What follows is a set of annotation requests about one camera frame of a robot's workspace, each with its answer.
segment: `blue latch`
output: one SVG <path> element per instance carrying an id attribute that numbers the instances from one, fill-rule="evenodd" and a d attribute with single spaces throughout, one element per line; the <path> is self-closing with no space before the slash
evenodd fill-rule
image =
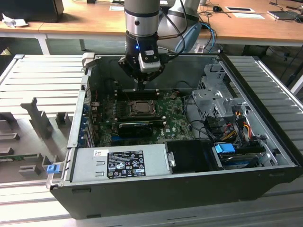
<path id="1" fill-rule="evenodd" d="M 48 174 L 59 174 L 60 173 L 60 164 L 48 165 L 46 172 Z"/>
<path id="2" fill-rule="evenodd" d="M 222 153 L 235 153 L 235 148 L 231 143 L 220 143 L 215 146 L 215 149 L 218 154 Z"/>

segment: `warning label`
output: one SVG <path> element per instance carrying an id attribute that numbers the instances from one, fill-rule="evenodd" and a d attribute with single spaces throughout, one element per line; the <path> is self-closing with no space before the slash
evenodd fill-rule
<path id="1" fill-rule="evenodd" d="M 145 176 L 142 150 L 108 153 L 107 163 L 107 177 L 109 179 Z"/>

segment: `computer case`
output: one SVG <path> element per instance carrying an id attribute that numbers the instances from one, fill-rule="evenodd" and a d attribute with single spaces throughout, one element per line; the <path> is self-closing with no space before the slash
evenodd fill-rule
<path id="1" fill-rule="evenodd" d="M 2 0 L 0 13 L 13 19 L 28 21 L 58 22 L 63 14 L 62 0 Z"/>

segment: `motherboard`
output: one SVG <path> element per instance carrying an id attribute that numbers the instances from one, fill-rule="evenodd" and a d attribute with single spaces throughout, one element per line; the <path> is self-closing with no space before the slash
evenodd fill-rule
<path id="1" fill-rule="evenodd" d="M 194 138 L 178 92 L 133 92 L 99 100 L 99 146 L 159 144 Z"/>

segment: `wooden table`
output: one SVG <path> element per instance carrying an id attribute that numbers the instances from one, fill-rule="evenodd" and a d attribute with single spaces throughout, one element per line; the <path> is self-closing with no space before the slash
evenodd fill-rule
<path id="1" fill-rule="evenodd" d="M 251 44 L 301 46 L 303 44 L 303 24 L 295 21 L 275 21 L 264 13 L 269 10 L 280 10 L 270 5 L 268 0 L 212 0 L 219 4 L 225 12 L 226 6 L 249 7 L 256 13 L 261 13 L 265 19 L 236 18 L 232 13 L 213 13 L 210 23 L 217 32 L 217 43 L 220 44 Z M 37 38 L 43 54 L 49 54 L 48 39 L 80 39 L 81 48 L 85 49 L 83 40 L 125 40 L 124 12 L 109 11 L 111 3 L 97 1 L 87 4 L 85 0 L 63 0 L 64 15 L 59 23 L 31 22 L 29 27 L 7 28 L 0 25 L 0 36 Z M 279 5 L 300 6 L 299 3 L 279 0 Z M 200 7 L 200 11 L 212 11 L 213 5 Z M 206 22 L 207 17 L 201 14 Z M 207 30 L 202 30 L 199 36 L 201 42 L 210 37 Z"/>
<path id="2" fill-rule="evenodd" d="M 281 45 L 301 46 L 303 44 L 303 24 L 295 21 L 276 20 L 267 11 L 280 11 L 280 8 L 269 4 L 269 0 L 213 0 L 223 8 L 225 7 L 252 8 L 255 13 L 260 13 L 265 19 L 236 18 L 232 13 L 213 13 L 210 17 L 212 28 L 217 32 L 218 43 L 226 44 L 255 44 L 255 45 Z M 289 10 L 286 6 L 299 7 L 300 3 L 279 0 L 278 4 Z M 200 7 L 199 11 L 212 11 L 213 5 Z"/>

